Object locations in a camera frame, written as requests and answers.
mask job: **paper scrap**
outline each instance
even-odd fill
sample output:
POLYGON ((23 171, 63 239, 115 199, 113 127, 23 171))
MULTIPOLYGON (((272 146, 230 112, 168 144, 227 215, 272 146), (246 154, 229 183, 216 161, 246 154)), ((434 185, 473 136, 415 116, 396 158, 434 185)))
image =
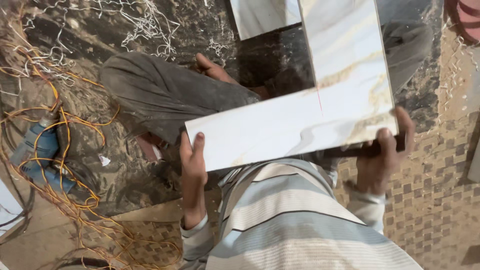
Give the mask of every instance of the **paper scrap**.
POLYGON ((110 161, 109 159, 107 159, 106 157, 103 157, 103 156, 98 156, 98 158, 100 159, 100 162, 102 163, 102 166, 105 167, 107 166, 108 164, 110 164, 110 161))

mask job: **gray trousers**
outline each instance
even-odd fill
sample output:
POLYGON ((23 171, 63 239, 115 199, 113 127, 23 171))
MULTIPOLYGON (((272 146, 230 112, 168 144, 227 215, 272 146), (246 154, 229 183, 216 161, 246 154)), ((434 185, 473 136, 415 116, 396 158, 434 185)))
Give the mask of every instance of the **gray trousers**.
MULTIPOLYGON (((426 25, 392 22, 382 27, 393 93, 414 75, 430 53, 432 29, 426 25)), ((185 121, 258 102, 249 89, 138 52, 128 52, 105 62, 101 79, 107 91, 150 132, 174 144, 185 121)), ((266 82, 280 95, 311 87, 306 61, 266 82)))

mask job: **fingernail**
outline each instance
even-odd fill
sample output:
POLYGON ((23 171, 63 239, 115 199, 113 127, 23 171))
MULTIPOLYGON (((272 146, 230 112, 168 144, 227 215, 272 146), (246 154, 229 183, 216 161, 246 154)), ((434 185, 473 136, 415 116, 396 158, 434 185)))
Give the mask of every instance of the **fingernail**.
POLYGON ((379 139, 385 139, 392 135, 392 132, 388 128, 382 128, 378 134, 379 139))

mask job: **wire scrap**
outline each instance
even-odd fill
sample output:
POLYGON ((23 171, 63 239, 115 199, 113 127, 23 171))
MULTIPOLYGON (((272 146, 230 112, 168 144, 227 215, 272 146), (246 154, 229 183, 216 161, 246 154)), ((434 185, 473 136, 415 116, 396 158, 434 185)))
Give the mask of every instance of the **wire scrap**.
POLYGON ((210 45, 208 46, 207 50, 210 50, 210 49, 214 49, 215 50, 215 54, 217 56, 220 56, 220 50, 222 50, 223 48, 228 48, 227 45, 221 45, 220 43, 216 43, 215 41, 213 41, 213 37, 210 39, 210 45))

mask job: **knee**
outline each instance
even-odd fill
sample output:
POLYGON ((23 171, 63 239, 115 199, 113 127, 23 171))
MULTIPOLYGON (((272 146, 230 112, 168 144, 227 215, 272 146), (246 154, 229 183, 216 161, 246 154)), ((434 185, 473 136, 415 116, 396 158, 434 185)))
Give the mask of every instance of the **knee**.
POLYGON ((123 89, 126 77, 132 75, 132 67, 140 66, 142 55, 140 52, 124 52, 110 57, 103 64, 100 79, 109 93, 116 94, 118 89, 123 89))

